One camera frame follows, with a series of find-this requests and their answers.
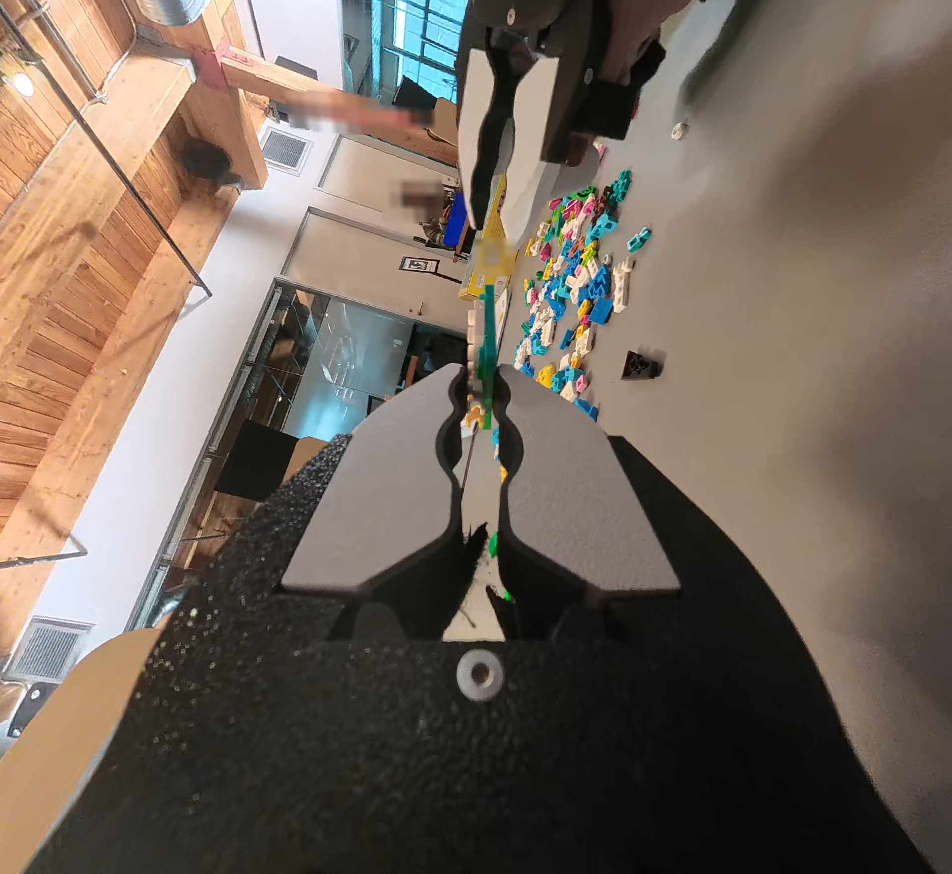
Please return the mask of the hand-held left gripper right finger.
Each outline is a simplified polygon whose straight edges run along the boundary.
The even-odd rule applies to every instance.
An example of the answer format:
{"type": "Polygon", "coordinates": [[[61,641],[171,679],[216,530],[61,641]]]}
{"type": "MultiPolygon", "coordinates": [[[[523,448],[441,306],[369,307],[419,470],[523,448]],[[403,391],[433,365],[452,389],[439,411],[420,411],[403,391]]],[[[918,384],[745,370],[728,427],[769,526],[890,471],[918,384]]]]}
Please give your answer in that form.
{"type": "Polygon", "coordinates": [[[669,595],[680,581],[596,420],[512,366],[497,371],[499,533],[592,598],[669,595]]]}

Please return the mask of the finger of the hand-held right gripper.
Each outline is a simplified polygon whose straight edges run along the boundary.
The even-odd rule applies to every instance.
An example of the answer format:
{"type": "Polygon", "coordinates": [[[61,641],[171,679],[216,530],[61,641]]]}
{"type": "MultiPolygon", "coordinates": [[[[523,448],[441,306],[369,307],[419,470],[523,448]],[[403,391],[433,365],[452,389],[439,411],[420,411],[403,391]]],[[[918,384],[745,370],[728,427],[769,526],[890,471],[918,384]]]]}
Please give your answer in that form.
{"type": "Polygon", "coordinates": [[[514,146],[500,211],[506,239],[525,239],[554,197],[560,166],[546,162],[542,154],[559,66],[558,58],[539,58],[516,86],[514,146]]]}
{"type": "Polygon", "coordinates": [[[472,49],[458,122],[459,171],[472,227],[481,231],[493,182],[514,143],[515,74],[505,49],[472,49]]]}

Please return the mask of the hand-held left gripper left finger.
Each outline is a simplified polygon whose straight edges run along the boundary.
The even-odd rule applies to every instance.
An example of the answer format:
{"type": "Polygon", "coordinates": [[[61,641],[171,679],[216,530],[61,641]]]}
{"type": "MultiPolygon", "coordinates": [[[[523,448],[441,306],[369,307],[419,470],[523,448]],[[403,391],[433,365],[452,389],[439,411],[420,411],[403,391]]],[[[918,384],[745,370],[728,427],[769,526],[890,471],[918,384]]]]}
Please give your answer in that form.
{"type": "Polygon", "coordinates": [[[313,595],[371,595],[411,580],[465,595],[477,562],[463,540],[461,421],[468,372],[444,368],[356,427],[281,580],[313,595]]]}

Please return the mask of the green toy brick assembly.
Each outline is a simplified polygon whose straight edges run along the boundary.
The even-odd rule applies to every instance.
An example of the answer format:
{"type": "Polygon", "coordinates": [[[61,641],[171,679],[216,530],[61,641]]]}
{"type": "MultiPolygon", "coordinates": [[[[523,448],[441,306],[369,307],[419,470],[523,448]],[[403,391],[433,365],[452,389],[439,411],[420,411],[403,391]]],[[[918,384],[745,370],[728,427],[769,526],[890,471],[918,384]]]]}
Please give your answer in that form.
{"type": "Polygon", "coordinates": [[[498,364],[495,323],[495,287],[485,285],[468,313],[467,408],[461,430],[470,437],[470,451],[464,477],[469,477],[475,436],[492,430],[495,376],[498,364]]]}

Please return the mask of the grey desk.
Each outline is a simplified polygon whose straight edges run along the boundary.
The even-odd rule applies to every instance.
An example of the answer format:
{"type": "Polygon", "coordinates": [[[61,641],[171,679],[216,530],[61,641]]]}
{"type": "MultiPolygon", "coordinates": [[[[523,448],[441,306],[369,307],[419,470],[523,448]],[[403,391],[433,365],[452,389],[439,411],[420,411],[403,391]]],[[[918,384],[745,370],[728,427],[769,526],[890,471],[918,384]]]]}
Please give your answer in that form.
{"type": "Polygon", "coordinates": [[[951,0],[757,0],[688,95],[734,3],[681,15],[603,161],[633,173],[604,248],[653,234],[592,393],[766,578],[950,872],[951,0]],[[662,374],[622,381],[630,350],[662,374]]]}

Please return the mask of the large window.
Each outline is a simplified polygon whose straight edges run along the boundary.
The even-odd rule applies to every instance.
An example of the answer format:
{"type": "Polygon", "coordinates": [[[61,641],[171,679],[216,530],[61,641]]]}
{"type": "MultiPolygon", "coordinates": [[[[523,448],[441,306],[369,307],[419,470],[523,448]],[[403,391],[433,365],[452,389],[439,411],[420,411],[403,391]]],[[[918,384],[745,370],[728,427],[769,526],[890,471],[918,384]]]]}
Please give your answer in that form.
{"type": "Polygon", "coordinates": [[[468,0],[339,0],[346,91],[394,100],[406,79],[457,100],[455,61],[468,0]]]}

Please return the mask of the yellow cardboard box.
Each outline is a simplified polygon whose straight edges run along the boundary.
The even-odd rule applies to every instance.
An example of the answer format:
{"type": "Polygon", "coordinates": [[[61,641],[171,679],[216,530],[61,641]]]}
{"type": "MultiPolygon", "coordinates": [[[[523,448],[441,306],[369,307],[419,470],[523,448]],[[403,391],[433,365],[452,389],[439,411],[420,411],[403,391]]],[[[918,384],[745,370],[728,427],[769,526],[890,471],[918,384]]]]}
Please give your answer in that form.
{"type": "Polygon", "coordinates": [[[458,298],[461,300],[477,299],[487,286],[493,286],[494,297],[498,299],[507,288],[518,247],[506,239],[501,219],[505,199],[506,175],[495,176],[483,228],[475,234],[469,265],[460,284],[458,298]]]}

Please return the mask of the black panel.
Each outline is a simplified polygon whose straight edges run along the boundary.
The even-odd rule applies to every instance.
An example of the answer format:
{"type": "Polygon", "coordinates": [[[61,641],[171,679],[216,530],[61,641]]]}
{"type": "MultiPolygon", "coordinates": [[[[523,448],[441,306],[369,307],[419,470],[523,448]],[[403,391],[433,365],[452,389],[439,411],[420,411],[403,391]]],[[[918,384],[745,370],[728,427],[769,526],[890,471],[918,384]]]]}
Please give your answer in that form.
{"type": "Polygon", "coordinates": [[[214,491],[262,503],[281,487],[299,443],[293,435],[244,420],[225,458],[214,491]]]}

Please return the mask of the pile of colourful toy bricks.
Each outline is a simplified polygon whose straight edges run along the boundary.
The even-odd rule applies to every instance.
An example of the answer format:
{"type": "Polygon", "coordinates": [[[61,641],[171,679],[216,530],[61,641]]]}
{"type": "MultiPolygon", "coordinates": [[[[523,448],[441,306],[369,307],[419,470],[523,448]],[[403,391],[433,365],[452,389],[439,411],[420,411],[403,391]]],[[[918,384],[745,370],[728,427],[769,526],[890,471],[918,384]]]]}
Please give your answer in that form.
{"type": "Polygon", "coordinates": [[[597,331],[627,307],[633,254],[601,250],[619,224],[633,173],[622,169],[601,188],[589,185],[548,202],[525,250],[540,270],[523,283],[528,317],[513,353],[517,372],[573,404],[592,420],[590,354],[597,331]]]}

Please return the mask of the glass partition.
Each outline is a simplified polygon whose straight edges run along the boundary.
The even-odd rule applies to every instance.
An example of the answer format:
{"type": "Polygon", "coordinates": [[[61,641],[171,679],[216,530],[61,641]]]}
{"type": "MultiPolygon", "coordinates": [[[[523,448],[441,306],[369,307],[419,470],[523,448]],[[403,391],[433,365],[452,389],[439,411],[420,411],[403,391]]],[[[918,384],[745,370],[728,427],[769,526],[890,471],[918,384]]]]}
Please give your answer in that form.
{"type": "Polygon", "coordinates": [[[299,443],[285,484],[331,438],[450,363],[462,333],[312,288],[275,281],[178,495],[129,629],[159,622],[261,503],[214,491],[244,420],[299,443]]]}

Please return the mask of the wooden ceiling beam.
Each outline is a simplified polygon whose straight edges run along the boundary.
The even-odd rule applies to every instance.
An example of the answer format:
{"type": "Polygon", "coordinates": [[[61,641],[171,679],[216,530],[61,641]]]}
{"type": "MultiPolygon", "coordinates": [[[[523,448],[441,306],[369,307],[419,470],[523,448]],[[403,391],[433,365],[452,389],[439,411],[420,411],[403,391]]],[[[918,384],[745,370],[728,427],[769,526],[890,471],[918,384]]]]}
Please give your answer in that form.
{"type": "Polygon", "coordinates": [[[366,134],[446,166],[458,166],[457,108],[445,98],[431,109],[386,105],[230,48],[218,57],[225,80],[285,104],[290,119],[317,121],[339,132],[366,134]]]}

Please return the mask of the black dome fixture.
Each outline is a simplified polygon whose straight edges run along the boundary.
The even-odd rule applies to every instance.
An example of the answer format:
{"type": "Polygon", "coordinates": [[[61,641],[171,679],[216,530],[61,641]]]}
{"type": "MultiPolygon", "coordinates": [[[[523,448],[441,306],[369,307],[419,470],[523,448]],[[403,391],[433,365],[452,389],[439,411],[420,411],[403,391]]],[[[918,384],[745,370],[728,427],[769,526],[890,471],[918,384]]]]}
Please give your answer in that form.
{"type": "Polygon", "coordinates": [[[206,140],[189,137],[177,154],[181,167],[192,177],[217,187],[244,190],[244,180],[232,170],[232,162],[225,150],[206,140]]]}

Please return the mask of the black metal rod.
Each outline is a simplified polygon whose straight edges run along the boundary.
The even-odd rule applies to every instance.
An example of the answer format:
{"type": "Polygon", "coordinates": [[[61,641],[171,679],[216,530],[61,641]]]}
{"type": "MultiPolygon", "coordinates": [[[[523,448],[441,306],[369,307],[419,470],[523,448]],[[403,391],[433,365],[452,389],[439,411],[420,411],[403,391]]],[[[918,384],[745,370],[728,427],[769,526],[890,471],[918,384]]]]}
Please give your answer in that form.
{"type": "MultiPolygon", "coordinates": [[[[118,160],[113,156],[113,153],[109,150],[105,143],[101,141],[99,135],[89,125],[89,122],[87,119],[85,119],[82,110],[71,101],[70,97],[66,94],[65,90],[55,78],[52,70],[47,66],[44,59],[41,58],[41,55],[38,53],[38,51],[31,45],[23,30],[19,27],[18,23],[15,22],[13,16],[6,10],[4,6],[1,7],[1,15],[2,23],[5,25],[8,33],[17,42],[19,50],[23,52],[21,59],[34,65],[40,71],[41,75],[51,86],[54,95],[59,98],[61,103],[67,109],[73,123],[86,134],[92,146],[107,163],[109,169],[116,175],[122,187],[133,197],[134,201],[145,212],[145,214],[147,214],[149,221],[156,227],[160,237],[169,245],[173,253],[184,265],[192,279],[192,285],[200,288],[205,293],[206,298],[211,298],[212,290],[208,284],[201,278],[196,268],[184,255],[184,252],[173,240],[167,229],[162,226],[159,219],[157,218],[157,215],[154,214],[151,207],[149,207],[149,204],[142,196],[140,191],[135,188],[132,181],[127,176],[125,170],[121,167],[118,160]]],[[[184,68],[189,78],[189,82],[193,84],[197,81],[197,69],[194,59],[191,58],[184,49],[177,48],[165,42],[154,44],[151,42],[149,37],[142,38],[137,36],[135,43],[132,46],[132,52],[137,56],[144,57],[148,64],[152,62],[166,62],[173,64],[174,66],[184,68]]]]}

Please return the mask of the tan plywood chair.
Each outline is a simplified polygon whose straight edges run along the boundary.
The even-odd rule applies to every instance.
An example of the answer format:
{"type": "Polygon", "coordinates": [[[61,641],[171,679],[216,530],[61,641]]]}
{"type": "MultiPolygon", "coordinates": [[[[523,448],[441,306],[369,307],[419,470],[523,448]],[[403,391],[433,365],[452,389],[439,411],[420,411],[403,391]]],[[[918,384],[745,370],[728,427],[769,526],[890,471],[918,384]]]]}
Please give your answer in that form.
{"type": "Polygon", "coordinates": [[[89,783],[160,629],[123,633],[87,655],[1,761],[1,871],[25,871],[89,783]]]}

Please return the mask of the wall vent grille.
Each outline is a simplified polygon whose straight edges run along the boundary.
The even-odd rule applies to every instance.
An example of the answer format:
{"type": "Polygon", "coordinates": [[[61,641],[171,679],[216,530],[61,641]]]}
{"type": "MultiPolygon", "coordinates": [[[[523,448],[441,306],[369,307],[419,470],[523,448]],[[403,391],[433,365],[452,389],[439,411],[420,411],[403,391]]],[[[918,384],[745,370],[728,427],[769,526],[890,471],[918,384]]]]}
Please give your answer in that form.
{"type": "Polygon", "coordinates": [[[267,166],[295,176],[303,172],[312,148],[310,139],[274,126],[267,127],[261,142],[267,166]]]}
{"type": "Polygon", "coordinates": [[[2,679],[24,685],[60,685],[78,661],[93,625],[33,616],[2,671],[2,679]]]}

